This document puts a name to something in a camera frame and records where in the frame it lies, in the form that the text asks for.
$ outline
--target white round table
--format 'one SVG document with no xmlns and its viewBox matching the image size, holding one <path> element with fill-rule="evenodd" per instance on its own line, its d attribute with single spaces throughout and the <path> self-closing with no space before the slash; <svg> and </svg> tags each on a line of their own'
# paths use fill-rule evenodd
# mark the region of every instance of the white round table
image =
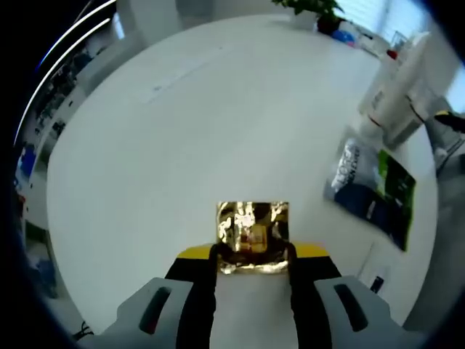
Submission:
<svg viewBox="0 0 465 349">
<path fill-rule="evenodd" d="M 396 267 L 382 297 L 403 323 L 431 257 L 437 186 L 420 129 L 397 153 L 417 179 L 409 250 L 323 199 L 345 125 L 379 62 L 285 17 L 202 25 L 146 49 L 85 100 L 49 163 L 47 208 L 65 285 L 96 333 L 177 254 L 215 241 L 216 203 L 290 202 L 290 237 L 343 275 L 373 246 Z"/>
</svg>

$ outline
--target gold foil package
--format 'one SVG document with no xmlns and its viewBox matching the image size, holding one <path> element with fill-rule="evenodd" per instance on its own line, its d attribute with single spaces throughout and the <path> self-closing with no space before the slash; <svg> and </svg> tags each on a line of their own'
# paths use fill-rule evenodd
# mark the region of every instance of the gold foil package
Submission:
<svg viewBox="0 0 465 349">
<path fill-rule="evenodd" d="M 287 202 L 218 203 L 218 269 L 223 273 L 285 271 L 288 240 Z"/>
</svg>

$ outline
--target potted plant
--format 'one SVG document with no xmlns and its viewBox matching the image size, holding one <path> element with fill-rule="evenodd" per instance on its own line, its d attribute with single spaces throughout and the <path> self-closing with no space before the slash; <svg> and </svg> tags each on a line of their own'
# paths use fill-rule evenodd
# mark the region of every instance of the potted plant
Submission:
<svg viewBox="0 0 465 349">
<path fill-rule="evenodd" d="M 317 19 L 318 22 L 323 21 L 323 30 L 331 29 L 329 23 L 333 26 L 337 23 L 339 27 L 340 19 L 334 14 L 334 9 L 342 11 L 342 8 L 337 4 L 336 0 L 272 0 L 272 2 L 276 5 L 294 9 L 294 24 L 297 28 L 313 29 Z"/>
</svg>

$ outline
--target window blind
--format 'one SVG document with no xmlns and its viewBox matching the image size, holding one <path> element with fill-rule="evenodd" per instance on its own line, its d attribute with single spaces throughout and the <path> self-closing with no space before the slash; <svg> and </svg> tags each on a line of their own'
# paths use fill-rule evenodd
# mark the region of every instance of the window blind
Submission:
<svg viewBox="0 0 465 349">
<path fill-rule="evenodd" d="M 387 14 L 379 33 L 391 42 L 398 31 L 407 39 L 426 27 L 427 13 L 423 6 L 412 0 L 388 1 Z"/>
<path fill-rule="evenodd" d="M 339 17 L 361 25 L 389 43 L 398 31 L 406 38 L 424 30 L 427 13 L 415 0 L 337 0 Z"/>
<path fill-rule="evenodd" d="M 336 15 L 378 33 L 386 11 L 387 0 L 337 0 L 344 12 Z"/>
</svg>

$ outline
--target window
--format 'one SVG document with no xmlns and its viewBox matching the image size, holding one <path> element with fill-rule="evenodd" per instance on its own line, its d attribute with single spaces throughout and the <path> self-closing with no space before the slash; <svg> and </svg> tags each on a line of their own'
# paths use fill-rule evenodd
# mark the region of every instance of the window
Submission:
<svg viewBox="0 0 465 349">
<path fill-rule="evenodd" d="M 388 42 L 398 31 L 406 38 L 425 29 L 427 12 L 414 0 L 338 0 L 338 16 L 361 25 Z"/>
<path fill-rule="evenodd" d="M 465 113 L 465 66 L 457 69 L 456 75 L 445 97 L 457 113 Z"/>
<path fill-rule="evenodd" d="M 119 20 L 119 14 L 116 12 L 112 19 L 113 29 L 116 32 L 118 39 L 124 38 L 124 30 L 123 26 L 121 25 L 121 21 Z"/>
</svg>

